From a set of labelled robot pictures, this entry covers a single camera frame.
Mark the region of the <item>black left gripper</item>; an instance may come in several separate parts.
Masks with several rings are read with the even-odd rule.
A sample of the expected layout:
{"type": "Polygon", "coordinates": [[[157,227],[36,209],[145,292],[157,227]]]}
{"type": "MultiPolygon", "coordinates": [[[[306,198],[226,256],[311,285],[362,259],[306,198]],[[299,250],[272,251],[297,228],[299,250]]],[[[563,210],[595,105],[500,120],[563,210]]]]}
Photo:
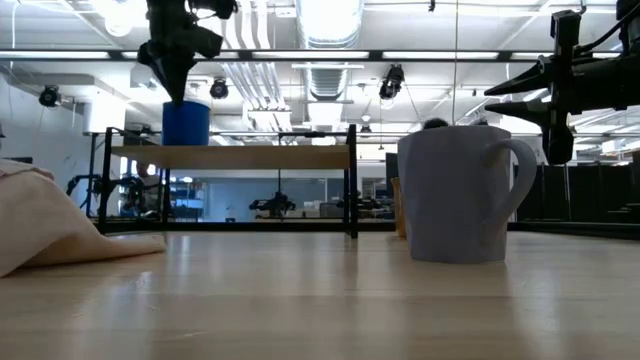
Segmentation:
{"type": "Polygon", "coordinates": [[[173,72],[169,55],[198,53],[207,59],[220,54],[223,37],[198,25],[198,10],[210,10],[212,17],[228,20],[238,11],[236,0],[146,0],[150,39],[137,53],[137,61],[150,66],[171,101],[184,101],[189,71],[196,65],[192,57],[178,57],[173,72]]]}

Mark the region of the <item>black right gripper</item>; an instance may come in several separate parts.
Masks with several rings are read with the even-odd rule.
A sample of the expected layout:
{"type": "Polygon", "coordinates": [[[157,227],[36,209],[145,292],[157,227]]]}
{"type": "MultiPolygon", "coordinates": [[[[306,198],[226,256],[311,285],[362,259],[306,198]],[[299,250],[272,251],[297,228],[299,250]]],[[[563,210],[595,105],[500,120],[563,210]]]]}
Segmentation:
{"type": "Polygon", "coordinates": [[[509,95],[548,88],[551,100],[495,103],[485,110],[534,123],[543,132],[543,150],[552,165],[572,158],[574,136],[569,115],[585,111],[625,110],[640,105],[640,9],[624,9],[616,24],[590,44],[579,43],[581,15],[574,11],[552,15],[552,56],[539,56],[527,71],[484,92],[486,96],[509,95]],[[592,50],[618,33],[620,55],[597,58],[592,50]]]}

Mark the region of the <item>blue plastic cup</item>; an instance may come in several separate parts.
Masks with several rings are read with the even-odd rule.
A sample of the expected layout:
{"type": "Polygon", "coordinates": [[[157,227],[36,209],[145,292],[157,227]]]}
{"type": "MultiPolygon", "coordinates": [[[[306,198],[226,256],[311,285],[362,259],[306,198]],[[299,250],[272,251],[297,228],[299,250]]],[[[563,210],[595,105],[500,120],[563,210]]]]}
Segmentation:
{"type": "Polygon", "coordinates": [[[209,144],[210,108],[194,101],[181,105],[163,104],[162,144],[164,146],[207,146],[209,144]]]}

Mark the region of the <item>white ceramic mug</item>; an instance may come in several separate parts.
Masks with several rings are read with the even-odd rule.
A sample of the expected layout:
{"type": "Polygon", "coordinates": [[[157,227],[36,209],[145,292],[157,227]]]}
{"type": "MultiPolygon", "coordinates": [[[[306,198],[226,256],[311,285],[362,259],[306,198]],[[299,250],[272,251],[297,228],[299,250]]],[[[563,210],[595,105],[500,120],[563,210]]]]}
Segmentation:
{"type": "Polygon", "coordinates": [[[483,264],[506,257],[507,224],[536,178],[531,147],[493,126],[448,126],[398,142],[410,255],[483,264]]]}

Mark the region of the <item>yellow cup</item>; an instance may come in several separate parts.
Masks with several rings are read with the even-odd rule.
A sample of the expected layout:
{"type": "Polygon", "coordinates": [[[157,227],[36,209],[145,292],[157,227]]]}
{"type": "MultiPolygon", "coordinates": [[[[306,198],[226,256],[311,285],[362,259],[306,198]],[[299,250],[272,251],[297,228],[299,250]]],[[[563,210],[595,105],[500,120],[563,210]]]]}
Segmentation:
{"type": "Polygon", "coordinates": [[[395,229],[399,237],[406,237],[405,220],[402,205],[402,191],[400,178],[395,177],[391,179],[393,197],[394,197],[394,214],[395,214],[395,229]]]}

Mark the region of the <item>wooden shelf board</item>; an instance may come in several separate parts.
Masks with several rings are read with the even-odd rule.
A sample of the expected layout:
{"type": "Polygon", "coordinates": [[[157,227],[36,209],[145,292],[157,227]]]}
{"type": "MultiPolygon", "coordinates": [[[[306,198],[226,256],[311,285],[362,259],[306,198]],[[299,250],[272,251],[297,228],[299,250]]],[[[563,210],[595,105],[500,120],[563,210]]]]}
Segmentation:
{"type": "Polygon", "coordinates": [[[171,170],[349,169],[347,145],[116,146],[112,154],[171,170]]]}

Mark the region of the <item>black room partition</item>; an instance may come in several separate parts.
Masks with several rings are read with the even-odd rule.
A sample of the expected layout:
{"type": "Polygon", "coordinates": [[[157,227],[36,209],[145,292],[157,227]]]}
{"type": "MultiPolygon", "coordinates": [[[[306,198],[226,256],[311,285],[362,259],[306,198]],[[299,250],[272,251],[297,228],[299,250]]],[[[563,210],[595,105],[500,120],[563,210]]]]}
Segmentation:
{"type": "Polygon", "coordinates": [[[630,163],[539,165],[518,222],[640,224],[640,170],[630,163]]]}

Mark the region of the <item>beige cloth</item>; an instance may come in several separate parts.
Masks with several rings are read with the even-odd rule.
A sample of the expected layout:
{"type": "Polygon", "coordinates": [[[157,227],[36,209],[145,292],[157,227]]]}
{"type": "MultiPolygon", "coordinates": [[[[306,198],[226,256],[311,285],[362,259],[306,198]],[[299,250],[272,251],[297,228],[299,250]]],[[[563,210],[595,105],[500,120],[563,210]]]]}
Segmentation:
{"type": "Polygon", "coordinates": [[[46,169],[0,159],[0,278],[19,268],[160,253],[162,237],[102,235],[46,169]]]}

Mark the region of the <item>black overhead frame bar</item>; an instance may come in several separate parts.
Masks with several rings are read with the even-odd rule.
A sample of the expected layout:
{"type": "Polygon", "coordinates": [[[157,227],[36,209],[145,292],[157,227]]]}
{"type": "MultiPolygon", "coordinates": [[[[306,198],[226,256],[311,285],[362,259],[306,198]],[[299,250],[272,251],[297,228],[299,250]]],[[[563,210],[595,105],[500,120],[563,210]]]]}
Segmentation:
{"type": "MultiPolygon", "coordinates": [[[[214,62],[465,62],[529,63],[540,51],[420,50],[223,50],[214,62]]],[[[134,50],[0,49],[0,61],[117,61],[137,59],[134,50]]]]}

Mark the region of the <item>black table edge rail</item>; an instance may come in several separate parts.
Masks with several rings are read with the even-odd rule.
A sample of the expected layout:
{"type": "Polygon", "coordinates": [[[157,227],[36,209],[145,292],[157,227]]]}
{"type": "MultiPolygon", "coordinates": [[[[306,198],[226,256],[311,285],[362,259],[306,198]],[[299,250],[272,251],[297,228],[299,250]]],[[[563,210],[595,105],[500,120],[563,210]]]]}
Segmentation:
{"type": "MultiPolygon", "coordinates": [[[[169,222],[158,221],[108,221],[95,224],[103,234],[123,232],[394,232],[392,223],[358,223],[355,226],[341,222],[169,222]]],[[[565,234],[586,237],[640,241],[640,224],[617,223],[565,223],[565,222],[517,222],[507,225],[508,231],[565,234]]]]}

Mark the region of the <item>black metal shelf frame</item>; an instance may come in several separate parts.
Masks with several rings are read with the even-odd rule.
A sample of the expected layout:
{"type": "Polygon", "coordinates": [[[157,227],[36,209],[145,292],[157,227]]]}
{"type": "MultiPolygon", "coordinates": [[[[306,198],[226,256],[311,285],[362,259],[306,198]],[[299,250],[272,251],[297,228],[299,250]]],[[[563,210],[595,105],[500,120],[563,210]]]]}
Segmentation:
{"type": "MultiPolygon", "coordinates": [[[[102,188],[100,193],[100,205],[98,207],[98,220],[97,224],[104,225],[108,221],[112,221],[107,216],[107,203],[108,203],[108,195],[107,191],[110,188],[113,180],[110,178],[111,171],[111,157],[112,148],[116,147],[112,144],[112,138],[114,135],[120,135],[122,137],[132,137],[136,140],[141,140],[142,137],[136,135],[130,131],[126,131],[123,129],[118,129],[115,127],[109,127],[105,132],[105,144],[104,144],[104,155],[103,155],[103,167],[102,167],[102,188]]],[[[352,164],[349,169],[337,169],[342,170],[343,174],[343,192],[344,192],[344,208],[343,208],[343,219],[341,223],[349,224],[351,226],[355,226],[358,224],[358,215],[359,210],[357,208],[357,156],[356,156],[356,127],[351,125],[346,132],[338,132],[336,134],[338,137],[344,137],[346,139],[346,143],[350,149],[350,154],[352,156],[352,164]]],[[[146,142],[144,146],[164,146],[154,143],[150,140],[146,142]]],[[[161,192],[161,217],[158,222],[169,223],[169,205],[170,205],[170,176],[173,170],[160,168],[163,171],[163,180],[160,182],[160,185],[164,187],[164,190],[161,192]]],[[[358,232],[355,230],[351,231],[349,235],[351,238],[355,239],[358,237],[358,232]]]]}

